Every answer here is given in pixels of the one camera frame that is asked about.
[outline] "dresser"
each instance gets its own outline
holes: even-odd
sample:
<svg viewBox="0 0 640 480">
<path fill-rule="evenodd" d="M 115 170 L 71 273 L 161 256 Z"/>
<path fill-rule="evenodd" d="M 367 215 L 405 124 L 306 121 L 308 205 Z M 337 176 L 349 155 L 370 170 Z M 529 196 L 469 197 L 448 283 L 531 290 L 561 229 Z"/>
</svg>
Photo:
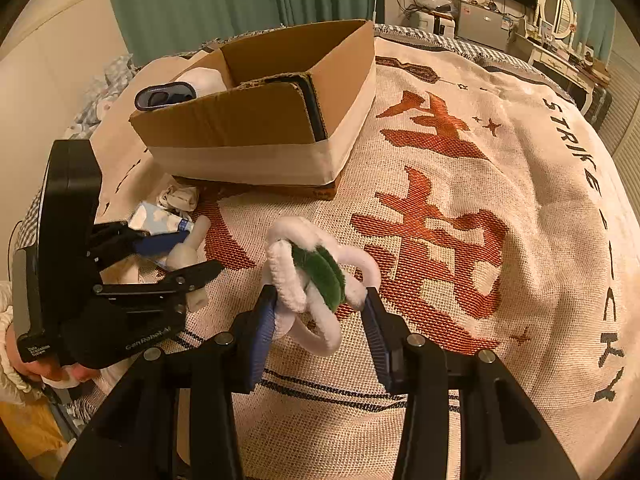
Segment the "dresser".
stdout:
<svg viewBox="0 0 640 480">
<path fill-rule="evenodd" d="M 593 101 L 595 83 L 575 66 L 516 32 L 511 33 L 507 53 L 529 63 L 558 83 L 574 98 L 580 112 L 583 115 L 587 113 Z"/>
</svg>

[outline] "woven blanket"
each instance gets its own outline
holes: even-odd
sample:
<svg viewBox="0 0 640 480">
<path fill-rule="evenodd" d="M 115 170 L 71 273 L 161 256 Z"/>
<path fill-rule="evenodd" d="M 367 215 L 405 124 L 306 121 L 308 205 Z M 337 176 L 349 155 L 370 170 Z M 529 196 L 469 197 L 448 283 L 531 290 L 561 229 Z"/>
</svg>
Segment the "woven blanket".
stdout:
<svg viewBox="0 0 640 480">
<path fill-rule="evenodd" d="M 233 186 L 203 197 L 196 214 L 212 229 L 202 257 L 225 270 L 164 348 L 197 346 L 250 309 L 269 225 L 304 216 L 374 257 L 386 308 L 411 330 L 457 352 L 494 349 L 580 477 L 597 479 L 640 416 L 640 229 L 609 154 L 566 95 L 531 72 L 383 38 L 376 63 L 376 99 L 332 202 Z M 132 109 L 128 90 L 112 111 Z M 115 140 L 97 139 L 102 127 L 92 144 L 107 221 L 169 177 L 125 121 Z M 142 268 L 143 280 L 157 277 Z M 359 314 L 337 315 L 334 355 L 283 338 L 254 393 L 234 395 L 247 476 L 391 477 L 406 398 L 378 383 Z M 456 391 L 449 399 L 453 479 L 460 405 Z"/>
</svg>

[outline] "cardboard box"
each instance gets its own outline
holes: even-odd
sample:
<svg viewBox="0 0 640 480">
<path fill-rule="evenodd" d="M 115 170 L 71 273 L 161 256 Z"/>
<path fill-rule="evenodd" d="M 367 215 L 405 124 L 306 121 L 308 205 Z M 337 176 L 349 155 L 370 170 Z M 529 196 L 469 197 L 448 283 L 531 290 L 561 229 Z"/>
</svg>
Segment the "cardboard box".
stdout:
<svg viewBox="0 0 640 480">
<path fill-rule="evenodd" d="M 189 69 L 198 66 L 219 70 L 229 90 L 129 119 L 156 162 L 192 179 L 326 186 L 345 166 L 376 92 L 365 20 L 240 38 Z"/>
<path fill-rule="evenodd" d="M 333 182 L 324 186 L 254 186 L 252 184 L 235 184 L 233 182 L 211 182 L 209 180 L 197 180 L 194 178 L 176 177 L 178 184 L 183 186 L 195 186 L 200 190 L 200 199 L 210 194 L 210 190 L 231 189 L 234 194 L 248 191 L 261 191 L 266 193 L 284 194 L 289 196 L 304 196 L 315 200 L 333 200 L 338 193 L 338 186 L 342 179 L 342 172 Z"/>
</svg>

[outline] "screw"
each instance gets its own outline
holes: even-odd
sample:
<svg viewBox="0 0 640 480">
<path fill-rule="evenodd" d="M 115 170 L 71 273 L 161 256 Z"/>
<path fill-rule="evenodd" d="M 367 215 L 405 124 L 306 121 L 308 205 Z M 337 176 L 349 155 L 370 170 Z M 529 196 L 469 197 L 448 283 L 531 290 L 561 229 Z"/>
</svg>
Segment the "screw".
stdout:
<svg viewBox="0 0 640 480">
<path fill-rule="evenodd" d="M 157 346 L 152 346 L 147 348 L 142 355 L 147 361 L 155 361 L 162 355 L 162 351 Z"/>
<path fill-rule="evenodd" d="M 234 335 L 231 332 L 220 332 L 213 336 L 213 341 L 220 346 L 230 345 L 234 341 Z"/>
<path fill-rule="evenodd" d="M 425 345 L 425 343 L 427 342 L 427 338 L 425 338 L 425 336 L 423 336 L 422 334 L 413 333 L 409 334 L 406 337 L 406 341 L 409 343 L 409 345 L 417 346 L 418 348 L 420 348 L 421 346 Z"/>
<path fill-rule="evenodd" d="M 478 358 L 483 363 L 491 364 L 495 361 L 495 354 L 491 350 L 484 348 L 478 352 Z"/>
</svg>

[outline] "white plush toy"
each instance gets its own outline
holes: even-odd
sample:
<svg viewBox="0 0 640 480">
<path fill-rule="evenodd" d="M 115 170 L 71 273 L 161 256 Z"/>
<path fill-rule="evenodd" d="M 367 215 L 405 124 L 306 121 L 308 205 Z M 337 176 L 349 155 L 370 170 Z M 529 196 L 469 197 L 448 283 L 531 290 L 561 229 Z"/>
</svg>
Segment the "white plush toy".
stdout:
<svg viewBox="0 0 640 480">
<path fill-rule="evenodd" d="M 267 232 L 267 261 L 262 268 L 263 283 L 273 283 L 278 291 L 273 338 L 288 334 L 302 348 L 328 356 L 340 346 L 342 333 L 335 311 L 345 300 L 361 310 L 368 286 L 380 287 L 380 270 L 364 250 L 338 243 L 302 217 L 277 219 Z M 362 271 L 363 282 L 344 273 L 338 264 Z M 308 312 L 318 334 L 300 319 Z"/>
</svg>

